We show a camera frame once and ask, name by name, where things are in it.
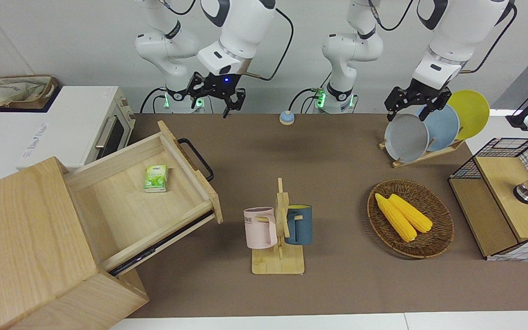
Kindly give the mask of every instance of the pink mug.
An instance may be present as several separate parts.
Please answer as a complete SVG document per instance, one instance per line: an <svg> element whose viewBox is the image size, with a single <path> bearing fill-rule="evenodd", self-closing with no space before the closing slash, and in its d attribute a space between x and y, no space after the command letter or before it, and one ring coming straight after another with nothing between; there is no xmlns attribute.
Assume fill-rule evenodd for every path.
<svg viewBox="0 0 528 330"><path fill-rule="evenodd" d="M276 245L276 219L273 207L244 209L243 223L246 227L247 247L270 248Z"/></svg>

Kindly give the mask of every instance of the brown table mat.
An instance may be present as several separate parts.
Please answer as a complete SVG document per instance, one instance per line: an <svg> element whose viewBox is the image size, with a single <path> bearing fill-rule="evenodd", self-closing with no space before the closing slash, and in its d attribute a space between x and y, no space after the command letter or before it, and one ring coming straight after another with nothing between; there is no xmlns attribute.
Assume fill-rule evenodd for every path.
<svg viewBox="0 0 528 330"><path fill-rule="evenodd" d="M132 143L164 120L214 169L224 223L212 221L140 265L150 302L131 317L211 317L528 310L528 263L484 261L447 182L467 146L400 169L377 144L385 115L138 115ZM283 177L292 204L313 206L304 275L253 275L243 209L273 206ZM405 178L431 189L456 236L441 256L408 260L380 242L370 190Z"/></svg>

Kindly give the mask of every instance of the mug handle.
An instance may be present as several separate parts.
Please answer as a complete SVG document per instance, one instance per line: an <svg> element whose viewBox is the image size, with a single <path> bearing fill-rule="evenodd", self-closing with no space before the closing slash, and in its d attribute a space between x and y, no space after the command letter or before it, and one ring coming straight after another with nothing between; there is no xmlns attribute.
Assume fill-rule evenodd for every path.
<svg viewBox="0 0 528 330"><path fill-rule="evenodd" d="M272 244L272 237L276 236L276 228L272 228L272 226L270 225L270 223L275 223L276 225L276 219L274 218L274 215L264 215L263 217L256 217L256 220L260 221L261 223L268 223L268 230L270 231L270 235L266 240L266 244Z"/></svg>
<svg viewBox="0 0 528 330"><path fill-rule="evenodd" d="M302 215L295 215L295 242L299 241L299 226L297 226L297 220L302 220Z"/></svg>

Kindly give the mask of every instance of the drawer handle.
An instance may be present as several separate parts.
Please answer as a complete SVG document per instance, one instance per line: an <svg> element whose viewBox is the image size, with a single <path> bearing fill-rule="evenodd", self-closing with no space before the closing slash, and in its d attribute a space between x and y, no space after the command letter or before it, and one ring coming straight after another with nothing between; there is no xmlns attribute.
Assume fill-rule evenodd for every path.
<svg viewBox="0 0 528 330"><path fill-rule="evenodd" d="M95 149L105 149L107 143L109 142L109 137L111 137L111 132L116 125L117 116L109 117L105 120L105 125L103 126L103 131L99 136L99 140L95 143Z"/></svg>
<svg viewBox="0 0 528 330"><path fill-rule="evenodd" d="M213 169L211 169L211 166L209 166L209 164L207 164L207 161L205 161L205 159L203 158L203 156L201 156L201 153L199 153L199 151L197 150L197 148L195 148L195 146L193 146L193 144L189 141L188 138L186 137L183 137L183 138L179 138L177 140L178 144L187 144L189 146L189 148L191 148L192 152L195 154L195 156L197 158L199 158L199 161L203 164L203 166L207 169L207 172L209 172L209 176L206 177L207 178L207 182L210 182L211 180L213 180L213 178L215 177L214 173L213 173Z"/></svg>

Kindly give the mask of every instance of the corn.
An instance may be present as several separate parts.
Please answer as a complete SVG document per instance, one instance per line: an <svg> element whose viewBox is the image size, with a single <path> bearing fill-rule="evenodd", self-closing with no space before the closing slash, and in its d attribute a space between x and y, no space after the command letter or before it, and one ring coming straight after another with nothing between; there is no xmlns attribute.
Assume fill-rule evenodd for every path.
<svg viewBox="0 0 528 330"><path fill-rule="evenodd" d="M396 230L398 233L398 236L402 238L405 242L410 242L414 240L417 237L417 232L415 231L415 228L409 222L407 219L405 219L405 216L392 205L390 201L388 201L384 196L381 194L375 194L376 201L378 202L378 207L380 208L380 211L384 213L384 216L386 216L386 219L392 225L392 228Z"/></svg>
<svg viewBox="0 0 528 330"><path fill-rule="evenodd" d="M407 201L402 199L396 194L390 195L388 200L394 205L402 215L407 218L409 223L415 227L419 232L428 232L433 227L433 223L429 220L428 217L425 217L421 211L413 207Z"/></svg>

